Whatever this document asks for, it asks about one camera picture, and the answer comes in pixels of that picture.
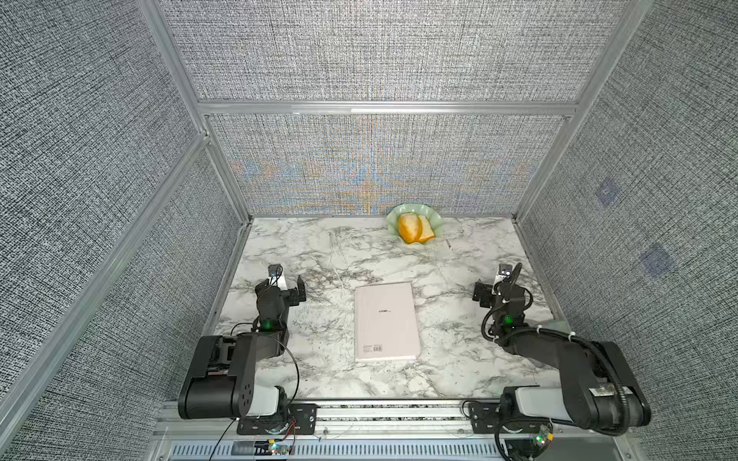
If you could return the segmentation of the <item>white photo album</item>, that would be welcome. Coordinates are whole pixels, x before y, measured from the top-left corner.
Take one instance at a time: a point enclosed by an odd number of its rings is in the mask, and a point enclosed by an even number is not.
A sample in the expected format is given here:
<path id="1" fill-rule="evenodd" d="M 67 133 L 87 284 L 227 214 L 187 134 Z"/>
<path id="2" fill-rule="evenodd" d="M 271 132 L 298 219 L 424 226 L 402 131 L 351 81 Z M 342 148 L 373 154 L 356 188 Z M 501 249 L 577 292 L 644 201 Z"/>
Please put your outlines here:
<path id="1" fill-rule="evenodd" d="M 374 284 L 355 292 L 357 362 L 416 360 L 421 344 L 410 282 Z"/>

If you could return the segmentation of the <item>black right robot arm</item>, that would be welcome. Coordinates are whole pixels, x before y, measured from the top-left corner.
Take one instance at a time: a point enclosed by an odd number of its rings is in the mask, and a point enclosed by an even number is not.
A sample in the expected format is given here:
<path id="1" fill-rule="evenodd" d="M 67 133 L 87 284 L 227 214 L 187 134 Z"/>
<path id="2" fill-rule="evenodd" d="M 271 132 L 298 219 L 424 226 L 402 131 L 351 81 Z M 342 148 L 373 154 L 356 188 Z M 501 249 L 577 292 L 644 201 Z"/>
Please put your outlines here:
<path id="1" fill-rule="evenodd" d="M 507 388 L 501 399 L 503 421 L 559 420 L 614 436 L 651 422 L 651 405 L 615 343 L 529 325 L 525 312 L 532 306 L 532 292 L 510 278 L 476 282 L 472 300 L 487 310 L 480 326 L 486 341 L 558 370 L 560 386 Z"/>

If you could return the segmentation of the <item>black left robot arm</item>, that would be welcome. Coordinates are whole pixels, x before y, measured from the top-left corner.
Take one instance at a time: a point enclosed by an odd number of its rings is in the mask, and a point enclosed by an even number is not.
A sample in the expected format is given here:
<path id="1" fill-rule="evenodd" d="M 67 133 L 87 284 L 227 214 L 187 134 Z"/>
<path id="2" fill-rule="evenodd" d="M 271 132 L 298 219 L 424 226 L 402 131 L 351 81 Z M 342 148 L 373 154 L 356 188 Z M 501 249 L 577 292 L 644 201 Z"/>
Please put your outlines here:
<path id="1" fill-rule="evenodd" d="M 270 280 L 256 287 L 258 318 L 249 332 L 199 339 L 178 397 L 184 420 L 229 418 L 288 420 L 290 399 L 280 386 L 256 382 L 258 362 L 288 351 L 288 316 L 307 301 L 304 280 L 282 289 Z"/>

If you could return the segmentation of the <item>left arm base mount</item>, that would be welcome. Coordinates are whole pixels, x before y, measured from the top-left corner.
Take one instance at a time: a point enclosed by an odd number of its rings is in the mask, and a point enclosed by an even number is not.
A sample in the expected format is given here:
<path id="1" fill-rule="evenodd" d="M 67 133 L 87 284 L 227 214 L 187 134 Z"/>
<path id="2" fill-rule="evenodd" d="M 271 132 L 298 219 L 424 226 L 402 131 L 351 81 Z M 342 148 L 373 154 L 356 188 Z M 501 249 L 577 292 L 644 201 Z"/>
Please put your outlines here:
<path id="1" fill-rule="evenodd" d="M 314 403 L 292 403 L 279 409 L 274 415 L 241 419 L 236 427 L 236 433 L 266 438 L 313 435 L 318 409 L 319 406 Z"/>

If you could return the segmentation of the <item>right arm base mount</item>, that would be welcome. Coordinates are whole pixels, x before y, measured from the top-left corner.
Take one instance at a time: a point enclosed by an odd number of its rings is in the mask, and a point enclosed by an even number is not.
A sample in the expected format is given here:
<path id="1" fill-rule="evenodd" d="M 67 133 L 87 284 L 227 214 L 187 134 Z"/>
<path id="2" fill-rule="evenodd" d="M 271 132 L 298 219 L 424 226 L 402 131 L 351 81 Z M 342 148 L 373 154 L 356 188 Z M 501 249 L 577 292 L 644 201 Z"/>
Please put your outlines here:
<path id="1" fill-rule="evenodd" d="M 553 442 L 552 423 L 525 416 L 517 403 L 517 387 L 506 387 L 497 401 L 465 400 L 461 414 L 474 434 L 494 437 L 503 460 L 536 460 Z"/>

